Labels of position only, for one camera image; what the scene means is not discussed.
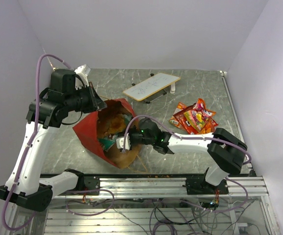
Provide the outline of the red paper bag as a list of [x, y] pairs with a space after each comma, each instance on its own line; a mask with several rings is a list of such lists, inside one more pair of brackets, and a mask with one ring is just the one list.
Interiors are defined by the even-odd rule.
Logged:
[[98, 138], [109, 137], [116, 140], [136, 114], [129, 102], [123, 98], [108, 99], [105, 103], [107, 108], [88, 114], [73, 130], [88, 151], [119, 169], [129, 168], [139, 157], [140, 145], [122, 153], [115, 143], [108, 151], [103, 151]]

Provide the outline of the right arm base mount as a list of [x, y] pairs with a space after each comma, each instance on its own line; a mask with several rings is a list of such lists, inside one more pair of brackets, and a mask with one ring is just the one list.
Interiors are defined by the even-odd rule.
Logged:
[[206, 182], [205, 176], [208, 169], [209, 168], [206, 169], [204, 174], [194, 174], [189, 178], [186, 178], [182, 187], [186, 189], [187, 195], [215, 195], [216, 193], [224, 195], [229, 193], [227, 181], [225, 179], [222, 179], [217, 186], [213, 186]]

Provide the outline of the red doritos chip bag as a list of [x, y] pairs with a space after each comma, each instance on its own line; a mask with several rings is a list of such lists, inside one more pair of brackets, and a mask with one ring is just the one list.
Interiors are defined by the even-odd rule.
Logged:
[[188, 134], [207, 134], [215, 131], [218, 124], [208, 116], [204, 116], [200, 112], [186, 112], [179, 117], [179, 122]]

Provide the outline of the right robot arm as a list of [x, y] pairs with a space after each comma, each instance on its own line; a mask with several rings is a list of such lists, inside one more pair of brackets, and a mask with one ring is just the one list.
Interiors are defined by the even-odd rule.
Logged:
[[[131, 125], [137, 118], [142, 119], [138, 127]], [[135, 145], [151, 145], [160, 154], [208, 153], [215, 165], [209, 167], [201, 181], [203, 192], [213, 193], [229, 175], [238, 175], [242, 166], [250, 163], [247, 145], [223, 128], [199, 135], [174, 133], [156, 119], [141, 115], [133, 118], [124, 132], [122, 149], [129, 150]]]

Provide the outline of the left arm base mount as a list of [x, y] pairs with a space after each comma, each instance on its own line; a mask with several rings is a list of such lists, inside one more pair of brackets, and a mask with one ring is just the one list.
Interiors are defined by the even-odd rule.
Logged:
[[100, 180], [96, 176], [84, 174], [80, 171], [74, 169], [66, 169], [65, 172], [73, 173], [77, 176], [76, 187], [73, 189], [69, 189], [68, 192], [76, 193], [80, 191], [90, 191], [87, 192], [87, 195], [99, 195], [100, 189]]

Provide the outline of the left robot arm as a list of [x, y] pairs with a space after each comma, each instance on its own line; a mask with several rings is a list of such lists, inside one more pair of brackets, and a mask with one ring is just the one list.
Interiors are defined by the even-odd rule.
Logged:
[[53, 197], [71, 191], [80, 194], [85, 187], [84, 174], [73, 169], [49, 179], [41, 179], [41, 170], [54, 135], [69, 112], [88, 114], [107, 107], [87, 76], [90, 69], [56, 69], [50, 76], [50, 87], [32, 101], [26, 116], [26, 131], [16, 165], [0, 186], [0, 199], [25, 209], [44, 211]]

